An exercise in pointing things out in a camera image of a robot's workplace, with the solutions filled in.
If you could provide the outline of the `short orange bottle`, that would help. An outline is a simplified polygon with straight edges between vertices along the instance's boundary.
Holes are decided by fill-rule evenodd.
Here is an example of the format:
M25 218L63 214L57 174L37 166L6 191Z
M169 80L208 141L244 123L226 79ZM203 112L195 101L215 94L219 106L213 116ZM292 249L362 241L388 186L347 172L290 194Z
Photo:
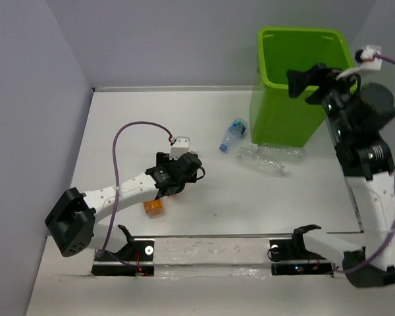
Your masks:
M143 202L146 215L150 218L160 217L165 214L165 210L160 199Z

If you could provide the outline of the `blue cap water bottle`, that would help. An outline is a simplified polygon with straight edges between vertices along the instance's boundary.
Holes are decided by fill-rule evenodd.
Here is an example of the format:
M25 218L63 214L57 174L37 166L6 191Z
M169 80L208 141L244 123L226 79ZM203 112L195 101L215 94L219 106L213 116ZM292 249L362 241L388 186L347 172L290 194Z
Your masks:
M235 119L226 130L219 149L222 152L227 152L243 137L246 130L247 122L242 118Z

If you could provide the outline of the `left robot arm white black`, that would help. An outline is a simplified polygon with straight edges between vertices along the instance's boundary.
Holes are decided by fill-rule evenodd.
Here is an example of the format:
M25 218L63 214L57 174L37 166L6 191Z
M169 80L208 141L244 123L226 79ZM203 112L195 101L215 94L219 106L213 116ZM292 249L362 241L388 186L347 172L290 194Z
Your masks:
M45 219L45 225L60 253L71 257L86 248L109 251L125 260L132 254L132 237L128 229L115 224L117 211L145 201L179 194L194 183L202 171L202 162L187 152L175 161L147 169L119 186L79 192L63 192Z

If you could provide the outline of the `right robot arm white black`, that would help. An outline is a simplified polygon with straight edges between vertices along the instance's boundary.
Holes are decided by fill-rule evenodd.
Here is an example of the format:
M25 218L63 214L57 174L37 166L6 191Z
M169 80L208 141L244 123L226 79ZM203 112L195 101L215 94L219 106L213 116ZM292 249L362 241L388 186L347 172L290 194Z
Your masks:
M326 233L316 224L293 231L290 251L298 258L316 253L334 263L356 288L395 284L395 165L380 131L395 117L394 96L384 85L363 84L359 71L330 68L288 70L288 95L306 98L326 113L334 150L359 212L364 246Z

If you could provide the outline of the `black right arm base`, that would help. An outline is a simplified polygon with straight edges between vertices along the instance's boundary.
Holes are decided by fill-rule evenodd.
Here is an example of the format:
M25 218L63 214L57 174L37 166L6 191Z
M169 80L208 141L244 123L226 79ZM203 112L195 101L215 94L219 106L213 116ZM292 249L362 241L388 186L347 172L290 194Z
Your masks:
M304 234L321 230L316 224L297 227L291 237L270 239L267 257L273 263L273 275L334 275L334 264L325 263L324 257L308 251L304 246Z

